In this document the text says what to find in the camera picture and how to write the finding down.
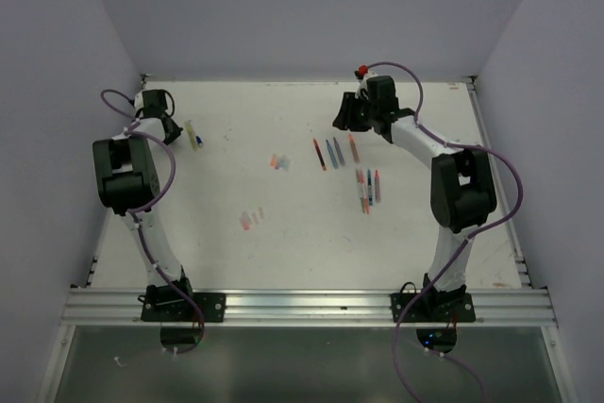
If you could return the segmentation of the light blue pen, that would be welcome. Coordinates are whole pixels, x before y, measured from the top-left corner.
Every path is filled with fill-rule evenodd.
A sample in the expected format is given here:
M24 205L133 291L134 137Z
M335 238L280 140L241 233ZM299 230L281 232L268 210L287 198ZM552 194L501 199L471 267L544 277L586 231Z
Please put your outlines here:
M328 155L329 155L329 158L331 160L333 168L334 169L338 169L339 168L339 162L338 162L338 160L336 158L334 149L333 149L333 147L332 147L332 145L331 145L331 143L330 143L329 140L326 140L326 146L327 146L327 152L328 152Z

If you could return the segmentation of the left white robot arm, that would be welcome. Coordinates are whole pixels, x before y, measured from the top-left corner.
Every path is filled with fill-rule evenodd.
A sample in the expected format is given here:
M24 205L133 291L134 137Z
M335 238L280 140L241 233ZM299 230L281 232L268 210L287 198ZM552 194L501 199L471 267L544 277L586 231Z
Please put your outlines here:
M104 89L100 97L129 121L121 134L92 144L100 201L124 222L143 257L145 306L186 320L195 312L196 298L158 209L176 177L176 159L169 148L183 131L174 120L176 102L162 89L142 90L133 97Z

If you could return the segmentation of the red black gel pen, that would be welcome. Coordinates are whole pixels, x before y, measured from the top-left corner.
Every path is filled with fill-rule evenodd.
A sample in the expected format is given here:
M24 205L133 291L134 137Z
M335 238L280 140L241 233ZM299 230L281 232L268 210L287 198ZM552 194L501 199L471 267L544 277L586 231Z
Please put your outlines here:
M312 139L312 143L313 143L313 146L314 146L315 152L316 152L316 154L317 154L317 157L318 157L318 159L319 159L319 162L320 162L321 168L322 168L322 170L323 170L323 171L326 171L326 170L327 170L327 165L326 165L326 163L325 163L325 160L324 160L324 157L323 157L323 154L322 154L322 151L321 151L320 145L319 145L319 143L317 142L317 140L316 140L316 139L314 139L314 138Z

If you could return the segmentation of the yellow highlighter pen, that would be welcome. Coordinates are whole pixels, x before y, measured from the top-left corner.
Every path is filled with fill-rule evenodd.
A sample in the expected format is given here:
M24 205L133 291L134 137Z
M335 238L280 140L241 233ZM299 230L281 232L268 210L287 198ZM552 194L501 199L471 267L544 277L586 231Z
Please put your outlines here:
M198 136L193 128L192 122L191 121L187 121L185 123L185 128L187 130L188 136L190 138L190 142L191 142L191 146L193 150L198 150L200 148L200 146L198 146L195 136Z

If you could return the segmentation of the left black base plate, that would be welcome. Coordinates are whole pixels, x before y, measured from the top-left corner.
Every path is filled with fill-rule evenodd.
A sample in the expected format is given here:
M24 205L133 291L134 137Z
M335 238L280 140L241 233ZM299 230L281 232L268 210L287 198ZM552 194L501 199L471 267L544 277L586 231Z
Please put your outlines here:
M226 295L222 293L196 292L193 294L193 302L201 310L205 323L222 323L224 321L226 299ZM198 315L191 303L180 298L155 306L152 306L150 302L144 302L140 318L144 322L192 323L198 320Z

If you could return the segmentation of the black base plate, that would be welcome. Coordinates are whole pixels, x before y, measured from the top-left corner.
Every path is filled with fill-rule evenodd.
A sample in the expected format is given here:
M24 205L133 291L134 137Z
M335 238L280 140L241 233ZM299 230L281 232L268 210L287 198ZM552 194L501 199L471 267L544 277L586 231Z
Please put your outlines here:
M412 293L390 294L391 313L393 321L397 322L405 307L413 300ZM402 317L403 323L474 323L477 316L472 296L465 293L461 298L438 301L429 296L423 296L415 302Z
M201 310L205 323L222 323L224 321L226 299L226 295L222 293L196 292L193 294L193 302ZM150 302L144 302L140 318L144 322L192 323L198 320L198 315L191 303L180 298L155 306L152 306Z

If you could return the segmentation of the purple red pen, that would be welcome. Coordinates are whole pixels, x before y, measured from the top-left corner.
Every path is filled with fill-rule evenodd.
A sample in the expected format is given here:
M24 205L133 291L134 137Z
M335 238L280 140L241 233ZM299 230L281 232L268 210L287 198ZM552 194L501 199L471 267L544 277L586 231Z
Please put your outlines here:
M335 151L336 151L340 165L345 166L344 155L343 155L341 147L335 137L333 137L333 143L334 143Z

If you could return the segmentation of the red highlighter pen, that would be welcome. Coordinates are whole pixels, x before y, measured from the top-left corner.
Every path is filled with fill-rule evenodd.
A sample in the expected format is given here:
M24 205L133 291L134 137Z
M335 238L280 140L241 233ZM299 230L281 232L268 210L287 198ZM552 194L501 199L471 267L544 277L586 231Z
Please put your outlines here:
M361 183L361 190L362 190L362 196L363 196L364 212L366 214L369 214L369 212L370 212L369 195L368 195L368 190L367 190L365 177L363 175L362 169L359 170L359 179L360 179L360 183Z

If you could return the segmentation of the orange pen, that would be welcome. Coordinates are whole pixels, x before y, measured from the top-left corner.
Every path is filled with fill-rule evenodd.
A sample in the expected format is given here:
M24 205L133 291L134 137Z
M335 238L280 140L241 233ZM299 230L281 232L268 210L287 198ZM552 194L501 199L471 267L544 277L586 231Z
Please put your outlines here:
M354 162L355 162L355 163L360 163L360 162L361 162L361 160L360 160L360 156L359 156L358 148L357 148L357 146L356 146L356 142L355 142L355 139L354 139L354 137L353 137L353 135L352 135L352 134L349 134L349 135L348 135L348 140L349 140L349 145L350 145L350 149L351 149L351 154L352 154L352 157L353 157Z

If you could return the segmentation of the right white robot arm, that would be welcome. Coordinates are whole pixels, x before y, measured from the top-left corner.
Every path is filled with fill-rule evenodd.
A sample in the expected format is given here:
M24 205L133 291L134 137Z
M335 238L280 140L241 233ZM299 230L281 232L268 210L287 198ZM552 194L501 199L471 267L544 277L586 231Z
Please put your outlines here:
M345 92L333 126L365 132L409 152L430 173L429 202L439 226L434 259L424 278L422 313L442 320L466 289L474 235L495 211L495 184L487 152L463 148L423 129L416 111L399 107L395 83L366 67L355 72L359 87Z

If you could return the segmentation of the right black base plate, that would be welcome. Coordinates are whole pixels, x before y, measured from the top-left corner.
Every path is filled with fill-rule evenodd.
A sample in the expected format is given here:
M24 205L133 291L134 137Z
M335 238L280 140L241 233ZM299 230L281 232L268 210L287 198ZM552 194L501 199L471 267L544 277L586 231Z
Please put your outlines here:
M390 294L391 313L393 321L397 322L405 307L413 300L412 293ZM438 301L429 296L423 296L415 302L402 317L403 323L474 323L477 316L472 296L465 293L461 298Z

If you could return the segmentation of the green thin pen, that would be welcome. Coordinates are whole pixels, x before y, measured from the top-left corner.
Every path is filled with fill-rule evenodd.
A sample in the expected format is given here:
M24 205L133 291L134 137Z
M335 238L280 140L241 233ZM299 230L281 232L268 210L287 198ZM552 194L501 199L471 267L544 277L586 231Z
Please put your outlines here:
M363 191L363 186L362 186L362 182L361 182L361 174L360 174L359 169L355 169L355 175L356 175L356 179L357 179L359 197L360 197L361 202L364 202L364 191Z

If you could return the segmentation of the aluminium mounting rail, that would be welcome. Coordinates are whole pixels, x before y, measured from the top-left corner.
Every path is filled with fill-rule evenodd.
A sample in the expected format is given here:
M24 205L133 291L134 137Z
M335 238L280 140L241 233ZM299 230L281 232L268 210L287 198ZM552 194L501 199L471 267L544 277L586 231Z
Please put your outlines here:
M230 327L389 327L390 292L217 290L226 295ZM545 290L472 290L474 323L405 323L408 327L553 327L556 317ZM186 327L190 323L144 322L138 290L72 289L60 322L64 326L119 327L142 323Z

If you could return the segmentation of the blue gel pen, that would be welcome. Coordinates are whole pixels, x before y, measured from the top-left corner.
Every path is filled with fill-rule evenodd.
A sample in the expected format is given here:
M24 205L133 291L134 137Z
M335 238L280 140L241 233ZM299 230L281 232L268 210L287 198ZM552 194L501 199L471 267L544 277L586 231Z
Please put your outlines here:
M368 205L371 207L374 205L374 190L371 169L367 169L366 180Z

